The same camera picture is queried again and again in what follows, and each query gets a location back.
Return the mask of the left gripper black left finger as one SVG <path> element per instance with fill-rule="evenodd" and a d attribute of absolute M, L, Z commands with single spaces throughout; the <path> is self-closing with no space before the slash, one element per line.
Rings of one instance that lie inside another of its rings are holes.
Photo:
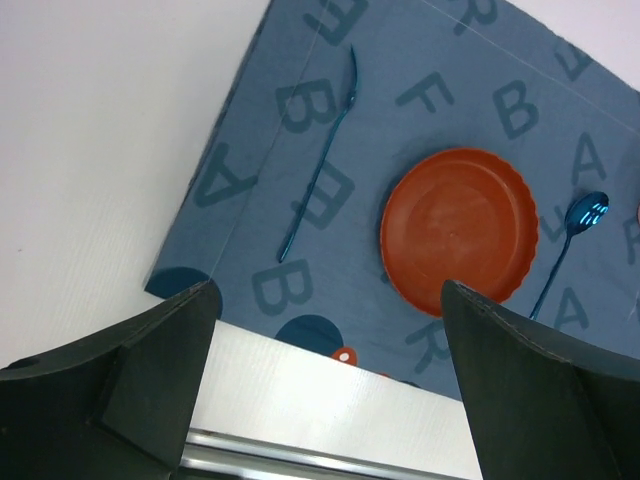
<path fill-rule="evenodd" d="M 201 282 L 3 368 L 2 478 L 172 478 L 221 311 Z"/>

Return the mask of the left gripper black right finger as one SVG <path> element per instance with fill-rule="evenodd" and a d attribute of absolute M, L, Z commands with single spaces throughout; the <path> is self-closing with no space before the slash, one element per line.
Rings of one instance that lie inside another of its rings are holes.
<path fill-rule="evenodd" d="M 639 362 L 457 282 L 445 333 L 485 479 L 636 479 Z"/>

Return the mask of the blue metal spoon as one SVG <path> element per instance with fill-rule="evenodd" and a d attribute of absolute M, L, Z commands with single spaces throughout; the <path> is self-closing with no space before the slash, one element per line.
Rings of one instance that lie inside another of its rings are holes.
<path fill-rule="evenodd" d="M 536 320 L 554 283 L 556 276 L 569 251 L 572 240 L 593 226 L 597 225 L 609 210 L 609 196 L 603 191 L 589 192 L 575 200 L 567 209 L 564 217 L 565 241 L 562 250 L 554 263 L 545 285 L 529 314 Z"/>

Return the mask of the red plastic plate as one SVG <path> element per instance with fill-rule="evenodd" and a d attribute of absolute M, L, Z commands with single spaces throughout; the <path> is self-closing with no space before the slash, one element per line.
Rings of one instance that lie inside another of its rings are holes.
<path fill-rule="evenodd" d="M 398 294 L 439 317 L 448 280 L 508 300 L 531 270 L 538 227 L 531 189 L 511 164 L 451 148 L 420 161 L 393 188 L 379 227 L 381 259 Z"/>

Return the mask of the blue letter-print placemat cloth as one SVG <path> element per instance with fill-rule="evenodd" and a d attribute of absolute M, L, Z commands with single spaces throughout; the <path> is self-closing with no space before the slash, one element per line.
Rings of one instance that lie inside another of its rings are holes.
<path fill-rule="evenodd" d="M 280 245 L 359 67 L 294 243 Z M 532 269 L 507 307 L 527 314 L 578 195 L 610 209 L 572 243 L 540 320 L 639 353 L 639 94 L 504 1 L 274 1 L 146 284 L 160 298 L 213 280 L 234 325 L 366 370 L 459 394 L 444 327 L 384 273 L 392 188 L 450 147 L 500 155 L 540 220 Z"/>

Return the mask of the blue metal fork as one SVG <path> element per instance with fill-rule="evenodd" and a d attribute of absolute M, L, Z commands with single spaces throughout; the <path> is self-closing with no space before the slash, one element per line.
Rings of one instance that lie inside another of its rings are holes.
<path fill-rule="evenodd" d="M 351 85 L 348 89 L 348 92 L 346 94 L 345 100 L 344 100 L 344 105 L 343 105 L 343 109 L 342 111 L 339 113 L 339 115 L 337 116 L 336 120 L 334 121 L 331 129 L 329 130 L 329 134 L 327 136 L 327 139 L 325 141 L 325 144 L 323 146 L 322 149 L 322 153 L 319 157 L 319 160 L 316 164 L 316 167 L 313 171 L 313 174 L 310 178 L 310 181 L 307 185 L 307 188 L 305 190 L 305 193 L 299 203 L 299 206 L 296 210 L 294 219 L 292 220 L 292 223 L 280 245 L 280 248 L 277 252 L 276 255 L 276 260 L 278 263 L 283 263 L 284 260 L 286 259 L 293 243 L 295 240 L 295 237 L 297 235 L 297 232 L 300 228 L 301 222 L 304 218 L 304 215 L 306 213 L 309 201 L 311 199 L 312 193 L 314 191 L 314 188 L 317 184 L 319 175 L 324 167 L 324 164 L 326 162 L 327 156 L 329 154 L 329 151 L 331 149 L 331 145 L 335 139 L 335 136 L 342 124 L 342 122 L 344 121 L 345 117 L 348 115 L 348 113 L 353 109 L 356 101 L 357 101 L 357 96 L 358 96 L 358 87 L 359 87 L 359 67 L 358 67 L 358 60 L 357 60 L 357 53 L 355 50 L 355 46 L 353 44 L 350 45 L 350 60 L 351 60 L 351 67 L 352 67 L 352 77 L 351 77 Z"/>

